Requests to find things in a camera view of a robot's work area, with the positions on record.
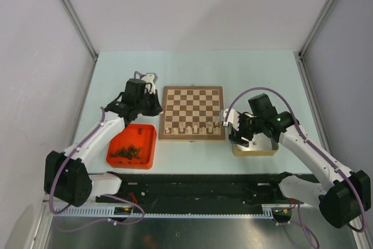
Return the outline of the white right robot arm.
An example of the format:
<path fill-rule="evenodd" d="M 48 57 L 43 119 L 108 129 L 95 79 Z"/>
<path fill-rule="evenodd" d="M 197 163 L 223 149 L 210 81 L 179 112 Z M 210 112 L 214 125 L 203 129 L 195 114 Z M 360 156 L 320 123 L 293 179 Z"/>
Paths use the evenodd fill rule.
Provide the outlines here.
<path fill-rule="evenodd" d="M 362 170 L 352 171 L 317 145 L 291 108 L 278 113 L 266 94 L 253 97 L 248 103 L 250 113 L 240 113 L 232 106 L 222 113 L 223 126 L 231 128 L 230 142 L 248 147 L 255 135 L 263 134 L 292 152 L 318 180 L 312 183 L 291 173 L 281 173 L 269 188 L 270 199 L 282 203 L 294 198 L 318 208 L 326 221 L 338 229 L 361 217 L 364 231 L 365 213 L 372 206 L 368 174 Z"/>

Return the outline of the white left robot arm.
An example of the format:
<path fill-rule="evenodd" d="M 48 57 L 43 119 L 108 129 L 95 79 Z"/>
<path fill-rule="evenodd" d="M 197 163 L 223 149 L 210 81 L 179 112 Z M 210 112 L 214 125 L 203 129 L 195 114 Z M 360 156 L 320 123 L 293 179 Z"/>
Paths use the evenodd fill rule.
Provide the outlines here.
<path fill-rule="evenodd" d="M 125 89 L 101 109 L 98 123 L 79 141 L 63 152 L 52 151 L 45 160 L 44 191 L 69 206 L 80 207 L 89 198 L 109 195 L 122 202 L 129 188 L 112 173 L 90 175 L 88 165 L 109 142 L 139 115 L 154 117 L 162 113 L 155 86 L 155 73 L 135 72 Z"/>

